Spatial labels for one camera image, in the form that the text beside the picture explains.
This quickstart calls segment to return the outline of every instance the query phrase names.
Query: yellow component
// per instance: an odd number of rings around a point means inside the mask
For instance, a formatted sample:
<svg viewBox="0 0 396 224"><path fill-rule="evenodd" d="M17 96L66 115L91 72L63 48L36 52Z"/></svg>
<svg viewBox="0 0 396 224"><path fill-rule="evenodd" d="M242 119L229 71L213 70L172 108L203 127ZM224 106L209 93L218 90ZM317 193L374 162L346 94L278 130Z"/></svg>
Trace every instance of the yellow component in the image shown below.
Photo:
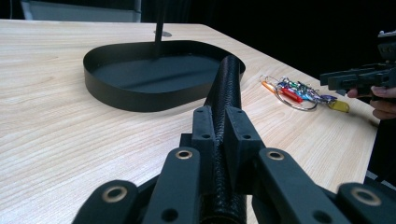
<svg viewBox="0 0 396 224"><path fill-rule="evenodd" d="M335 100L335 101L329 102L329 108L331 108L333 110L345 112L345 113L349 112L349 104L344 101Z"/></svg>

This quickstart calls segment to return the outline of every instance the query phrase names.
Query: wooden table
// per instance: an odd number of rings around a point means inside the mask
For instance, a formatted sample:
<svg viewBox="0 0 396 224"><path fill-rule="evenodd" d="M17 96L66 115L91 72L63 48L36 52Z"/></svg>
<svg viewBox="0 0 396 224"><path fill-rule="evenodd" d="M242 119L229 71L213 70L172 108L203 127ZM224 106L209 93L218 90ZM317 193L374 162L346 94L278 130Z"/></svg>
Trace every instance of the wooden table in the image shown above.
<svg viewBox="0 0 396 224"><path fill-rule="evenodd" d="M71 223L100 185L141 185L157 175L198 100L155 113L128 112L92 97L82 59L99 46L154 41L155 24L0 21L0 223ZM165 24L166 40L226 49L246 65L243 109L265 145L286 150L320 186L362 182L378 120L372 108L338 95L349 113L280 103L261 75L289 77L335 95L318 80L201 24ZM256 223L251 209L248 222Z"/></svg>

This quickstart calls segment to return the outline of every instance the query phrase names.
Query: finger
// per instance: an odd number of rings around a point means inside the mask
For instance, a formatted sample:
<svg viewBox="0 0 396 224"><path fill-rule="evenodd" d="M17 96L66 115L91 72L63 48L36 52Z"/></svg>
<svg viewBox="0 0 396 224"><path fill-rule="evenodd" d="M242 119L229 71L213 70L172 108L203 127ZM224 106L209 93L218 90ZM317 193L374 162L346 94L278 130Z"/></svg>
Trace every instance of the finger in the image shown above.
<svg viewBox="0 0 396 224"><path fill-rule="evenodd" d="M388 102L388 101L370 101L370 106L377 110L382 110L388 113L396 114L396 104Z"/></svg>
<svg viewBox="0 0 396 224"><path fill-rule="evenodd" d="M349 98L356 98L356 97L358 97L358 90L351 89L346 95Z"/></svg>
<svg viewBox="0 0 396 224"><path fill-rule="evenodd" d="M371 88L371 91L374 95L383 97L383 98L396 98L396 87L394 88L386 88L386 87L375 87Z"/></svg>
<svg viewBox="0 0 396 224"><path fill-rule="evenodd" d="M396 114L375 109L373 115L378 119L396 119Z"/></svg>

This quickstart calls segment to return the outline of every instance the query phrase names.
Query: black metal bracket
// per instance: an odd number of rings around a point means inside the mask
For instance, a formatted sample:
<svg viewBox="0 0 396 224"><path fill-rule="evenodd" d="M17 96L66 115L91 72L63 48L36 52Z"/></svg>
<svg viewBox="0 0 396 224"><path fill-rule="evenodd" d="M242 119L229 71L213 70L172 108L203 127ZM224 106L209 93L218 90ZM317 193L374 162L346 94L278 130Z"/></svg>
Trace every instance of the black metal bracket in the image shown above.
<svg viewBox="0 0 396 224"><path fill-rule="evenodd" d="M104 184L73 223L200 223L201 196L212 193L210 116L210 106L194 111L193 132L184 135L193 147L169 152L159 176L140 187ZM266 147L239 108L226 107L224 142L232 188L253 196L259 223L396 223L396 203L376 189L347 183L334 194L317 186L291 155Z"/></svg>

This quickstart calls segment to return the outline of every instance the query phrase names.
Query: black device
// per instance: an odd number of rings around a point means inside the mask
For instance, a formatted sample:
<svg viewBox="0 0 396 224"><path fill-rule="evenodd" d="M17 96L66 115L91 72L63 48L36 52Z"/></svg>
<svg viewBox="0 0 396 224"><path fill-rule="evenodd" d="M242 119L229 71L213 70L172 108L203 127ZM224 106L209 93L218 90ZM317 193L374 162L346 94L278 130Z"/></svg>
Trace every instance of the black device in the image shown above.
<svg viewBox="0 0 396 224"><path fill-rule="evenodd" d="M396 223L396 202L360 183L316 185L287 152L266 147L241 108L239 60L222 60L161 173L141 186L97 188L73 224L245 224L247 195L259 223Z"/></svg>
<svg viewBox="0 0 396 224"><path fill-rule="evenodd" d="M378 50L384 62L321 74L320 86L327 85L330 91L356 88L360 96L369 95L372 86L396 87L396 31L381 32L378 39Z"/></svg>

